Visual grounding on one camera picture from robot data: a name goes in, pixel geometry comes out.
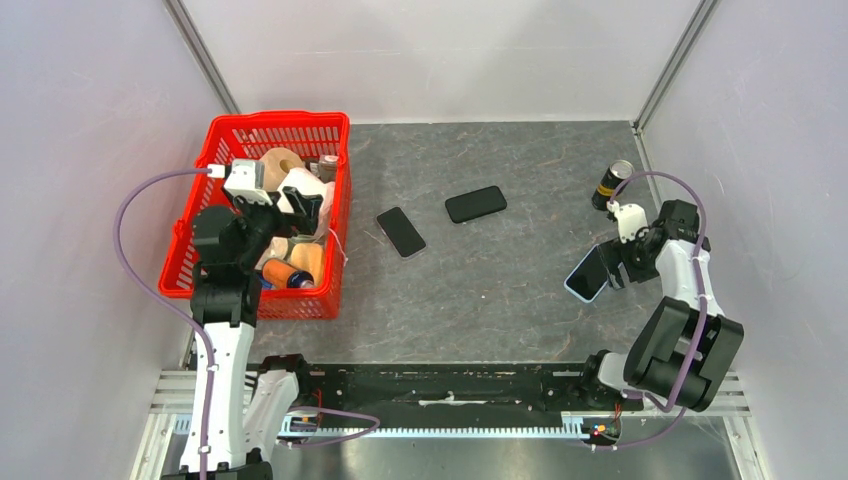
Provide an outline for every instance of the smartphone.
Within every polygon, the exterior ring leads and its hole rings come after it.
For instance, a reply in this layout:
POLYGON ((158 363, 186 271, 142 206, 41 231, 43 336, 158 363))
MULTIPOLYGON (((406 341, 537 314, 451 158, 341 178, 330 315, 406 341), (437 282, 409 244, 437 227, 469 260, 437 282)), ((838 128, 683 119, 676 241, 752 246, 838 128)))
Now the smartphone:
POLYGON ((427 246, 400 207, 377 215, 377 223, 403 258, 409 258, 427 246))
POLYGON ((463 223, 506 209, 506 199, 501 189, 492 185, 449 198, 445 208, 453 223, 463 223))
POLYGON ((565 279, 565 289, 580 300, 591 303, 598 297, 608 281, 607 267, 601 251, 595 245, 565 279))

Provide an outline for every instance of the toilet paper roll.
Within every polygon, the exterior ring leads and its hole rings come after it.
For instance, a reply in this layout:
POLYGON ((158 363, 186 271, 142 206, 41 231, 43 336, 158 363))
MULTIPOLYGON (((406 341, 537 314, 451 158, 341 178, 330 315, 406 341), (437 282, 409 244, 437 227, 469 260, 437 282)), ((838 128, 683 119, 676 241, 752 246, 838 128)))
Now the toilet paper roll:
POLYGON ((262 189, 273 192, 280 188, 280 184, 293 168, 303 168, 303 160, 300 156, 288 148, 272 148, 259 159, 265 165, 265 176, 262 179, 262 189))

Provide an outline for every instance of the red plastic basket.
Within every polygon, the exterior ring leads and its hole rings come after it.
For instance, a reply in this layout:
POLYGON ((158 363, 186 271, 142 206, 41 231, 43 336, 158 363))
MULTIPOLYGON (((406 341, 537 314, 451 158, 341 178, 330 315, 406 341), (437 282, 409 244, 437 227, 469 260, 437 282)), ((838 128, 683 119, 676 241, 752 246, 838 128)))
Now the red plastic basket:
MULTIPOLYGON (((350 165, 347 140, 350 120, 343 113, 262 112, 251 115, 224 115, 209 127, 197 167, 219 163, 227 165, 236 158, 258 160, 274 147, 286 147, 301 158, 338 155, 336 189, 330 228, 339 236, 342 247, 347 240, 347 220, 351 203, 350 165)), ((182 217, 174 224, 171 247, 159 291, 170 298, 191 298, 191 269, 198 260, 192 245, 191 220, 202 208, 230 203, 221 189, 222 179, 198 175, 191 188, 182 217)), ((344 256, 328 234, 325 242, 324 280, 311 289, 263 290, 259 303, 261 319, 336 318, 342 293, 344 256)))

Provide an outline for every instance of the black can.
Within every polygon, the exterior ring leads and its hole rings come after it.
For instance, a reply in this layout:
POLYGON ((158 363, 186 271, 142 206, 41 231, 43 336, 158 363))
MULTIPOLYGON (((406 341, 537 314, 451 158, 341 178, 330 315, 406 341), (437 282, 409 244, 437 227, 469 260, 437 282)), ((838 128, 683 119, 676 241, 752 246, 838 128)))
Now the black can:
POLYGON ((631 175, 633 175, 633 165, 627 160, 616 160, 609 166, 595 193, 592 194, 592 205, 598 210, 606 211, 612 192, 631 175))

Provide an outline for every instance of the phone case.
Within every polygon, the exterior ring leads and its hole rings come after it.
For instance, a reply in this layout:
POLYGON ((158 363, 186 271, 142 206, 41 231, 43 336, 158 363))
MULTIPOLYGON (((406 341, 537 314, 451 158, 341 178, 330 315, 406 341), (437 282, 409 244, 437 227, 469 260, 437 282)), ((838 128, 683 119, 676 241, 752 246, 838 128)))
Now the phone case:
POLYGON ((574 270, 572 270, 572 271, 571 271, 571 273, 569 273, 569 274, 568 274, 568 276, 567 276, 567 277, 565 277, 565 280, 562 282, 562 286, 563 286, 563 287, 565 287, 565 289, 566 289, 566 290, 568 290, 568 291, 569 291, 569 293, 571 293, 572 295, 574 295, 575 297, 577 297, 577 299, 578 299, 578 300, 580 300, 580 301, 581 301, 581 302, 583 302, 583 303, 592 303, 592 302, 594 302, 594 301, 595 301, 595 299, 596 299, 596 298, 598 298, 598 295, 600 295, 600 294, 601 294, 601 292, 603 292, 603 291, 604 291, 604 288, 606 288, 606 287, 607 287, 607 285, 609 284, 609 279, 607 279, 607 281, 606 281, 606 282, 604 282, 604 284, 603 284, 603 285, 601 285, 601 288, 599 288, 599 289, 598 289, 598 291, 595 293, 595 295, 594 295, 591 299, 588 299, 588 300, 587 300, 587 299, 585 299, 585 298, 583 298, 583 297, 582 297, 579 293, 575 292, 574 290, 572 290, 572 289, 571 289, 571 287, 569 287, 569 286, 568 286, 568 279, 569 279, 569 278, 571 278, 571 276, 572 276, 572 275, 574 275, 574 272, 576 272, 576 271, 580 268, 580 266, 581 266, 581 265, 583 265, 583 262, 585 262, 585 261, 586 261, 586 259, 587 259, 587 258, 589 258, 589 255, 591 255, 591 254, 592 254, 592 252, 593 252, 593 251, 595 251, 595 249, 596 249, 596 248, 598 248, 598 246, 597 246, 597 245, 595 245, 595 246, 593 246, 592 248, 590 248, 590 249, 589 249, 589 252, 588 252, 588 253, 587 253, 587 254, 583 257, 583 259, 582 259, 582 260, 580 260, 580 263, 578 263, 578 264, 577 264, 577 266, 576 266, 576 267, 574 267, 574 270))
POLYGON ((463 193, 445 200, 445 208, 453 223, 465 223, 506 209, 506 198, 495 185, 463 193))

